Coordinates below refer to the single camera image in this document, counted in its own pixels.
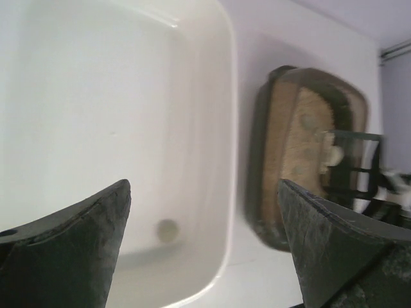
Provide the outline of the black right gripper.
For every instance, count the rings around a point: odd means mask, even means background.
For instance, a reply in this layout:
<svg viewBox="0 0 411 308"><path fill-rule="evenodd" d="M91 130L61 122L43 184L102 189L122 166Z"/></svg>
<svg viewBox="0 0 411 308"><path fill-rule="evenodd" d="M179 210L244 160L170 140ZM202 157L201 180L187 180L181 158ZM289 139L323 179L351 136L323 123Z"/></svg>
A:
<svg viewBox="0 0 411 308"><path fill-rule="evenodd" d="M379 171L371 174L369 188L356 191L354 197L369 200L361 213L391 225L410 224L410 173Z"/></svg>

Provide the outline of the pale clump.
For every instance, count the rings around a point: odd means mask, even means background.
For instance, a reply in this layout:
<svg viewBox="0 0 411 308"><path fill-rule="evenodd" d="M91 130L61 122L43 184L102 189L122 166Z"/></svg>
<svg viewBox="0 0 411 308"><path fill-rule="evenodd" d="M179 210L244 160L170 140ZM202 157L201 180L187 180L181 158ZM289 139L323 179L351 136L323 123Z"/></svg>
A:
<svg viewBox="0 0 411 308"><path fill-rule="evenodd" d="M344 151L340 146L334 145L335 134L324 132L322 134L322 146L319 160L319 173L327 173L330 167L335 167L341 163Z"/></svg>

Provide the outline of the black litter scoop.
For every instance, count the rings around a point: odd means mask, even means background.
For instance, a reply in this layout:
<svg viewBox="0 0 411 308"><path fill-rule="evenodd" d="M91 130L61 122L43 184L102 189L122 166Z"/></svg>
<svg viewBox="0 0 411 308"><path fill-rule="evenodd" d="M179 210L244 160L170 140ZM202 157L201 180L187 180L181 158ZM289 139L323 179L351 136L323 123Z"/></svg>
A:
<svg viewBox="0 0 411 308"><path fill-rule="evenodd" d="M366 191L369 176L381 171L383 136L373 133L329 130L335 134L334 145L340 146L344 157L325 174L319 173L322 189L328 196L354 197L356 191Z"/></svg>

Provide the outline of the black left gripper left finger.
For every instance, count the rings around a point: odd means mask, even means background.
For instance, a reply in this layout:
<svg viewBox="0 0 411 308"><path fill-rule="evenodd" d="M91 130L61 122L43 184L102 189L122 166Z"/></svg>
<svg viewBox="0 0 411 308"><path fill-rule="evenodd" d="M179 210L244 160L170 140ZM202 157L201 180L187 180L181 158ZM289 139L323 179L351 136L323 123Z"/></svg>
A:
<svg viewBox="0 0 411 308"><path fill-rule="evenodd" d="M130 182L1 232L1 307L105 307L131 206Z"/></svg>

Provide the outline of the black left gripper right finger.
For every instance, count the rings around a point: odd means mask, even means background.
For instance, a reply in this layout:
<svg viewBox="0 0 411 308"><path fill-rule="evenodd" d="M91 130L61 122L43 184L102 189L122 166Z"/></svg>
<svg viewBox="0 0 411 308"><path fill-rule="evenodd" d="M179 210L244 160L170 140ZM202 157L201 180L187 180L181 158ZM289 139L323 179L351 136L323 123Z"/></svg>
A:
<svg viewBox="0 0 411 308"><path fill-rule="evenodd" d="M302 307L410 307L410 218L380 221L280 180Z"/></svg>

